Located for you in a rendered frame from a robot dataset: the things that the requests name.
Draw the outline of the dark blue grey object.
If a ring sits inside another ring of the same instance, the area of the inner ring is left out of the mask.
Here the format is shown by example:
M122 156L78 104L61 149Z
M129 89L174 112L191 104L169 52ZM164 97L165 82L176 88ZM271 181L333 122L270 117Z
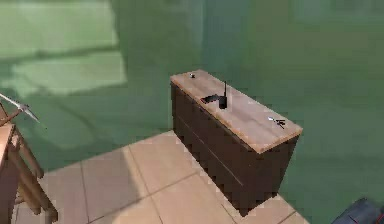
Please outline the dark blue grey object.
M353 202L331 224L384 224L384 206L368 198Z

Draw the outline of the brown wooden table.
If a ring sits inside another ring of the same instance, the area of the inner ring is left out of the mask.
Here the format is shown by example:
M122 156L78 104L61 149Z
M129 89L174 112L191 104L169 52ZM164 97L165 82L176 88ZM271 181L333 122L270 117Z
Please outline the brown wooden table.
M45 224L58 221L58 211L38 180L44 171L26 140L0 103L0 224L11 224L14 206L25 202L35 215L45 212Z

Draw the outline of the thin silver pointed object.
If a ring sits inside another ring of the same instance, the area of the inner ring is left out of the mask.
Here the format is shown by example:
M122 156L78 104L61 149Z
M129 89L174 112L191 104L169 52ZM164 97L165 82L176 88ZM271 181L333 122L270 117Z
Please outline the thin silver pointed object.
M4 100L6 100L7 102L13 104L14 106L17 107L17 109L21 112L24 112L26 113L30 118L32 118L33 120L35 120L36 122L39 122L39 119L37 118L37 116L30 110L30 107L27 105L27 104L22 104L16 100L13 100L11 99L10 97L0 93L0 97Z

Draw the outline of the small silver black object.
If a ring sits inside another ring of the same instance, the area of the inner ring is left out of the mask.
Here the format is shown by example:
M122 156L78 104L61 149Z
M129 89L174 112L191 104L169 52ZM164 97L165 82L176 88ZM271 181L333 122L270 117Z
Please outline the small silver black object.
M273 121L276 125L284 129L285 120L284 119L275 119L273 117L268 117L268 120Z

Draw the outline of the black handset with antenna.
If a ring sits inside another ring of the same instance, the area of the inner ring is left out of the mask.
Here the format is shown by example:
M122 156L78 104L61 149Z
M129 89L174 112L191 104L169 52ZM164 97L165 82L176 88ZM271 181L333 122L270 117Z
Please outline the black handset with antenna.
M217 101L220 109L226 109L228 107L227 82L224 82L223 90L217 89L214 94L202 97L200 101L204 104Z

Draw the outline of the dark brown wooden cabinet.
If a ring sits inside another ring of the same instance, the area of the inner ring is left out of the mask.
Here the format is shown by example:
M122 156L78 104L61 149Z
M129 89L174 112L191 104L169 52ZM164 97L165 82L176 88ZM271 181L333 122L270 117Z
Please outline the dark brown wooden cabinet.
M224 82L204 70L171 76L173 131L245 217L278 194L303 128L228 84L226 109L200 101Z

